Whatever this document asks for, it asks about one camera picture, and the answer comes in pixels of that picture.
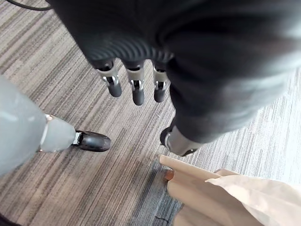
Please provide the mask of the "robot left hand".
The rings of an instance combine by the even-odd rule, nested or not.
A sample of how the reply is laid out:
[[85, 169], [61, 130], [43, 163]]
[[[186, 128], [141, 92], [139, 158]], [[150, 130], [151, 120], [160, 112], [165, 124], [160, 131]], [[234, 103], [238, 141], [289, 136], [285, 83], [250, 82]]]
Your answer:
[[176, 113], [161, 143], [186, 156], [244, 127], [301, 65], [298, 0], [51, 0], [96, 69], [164, 70]]

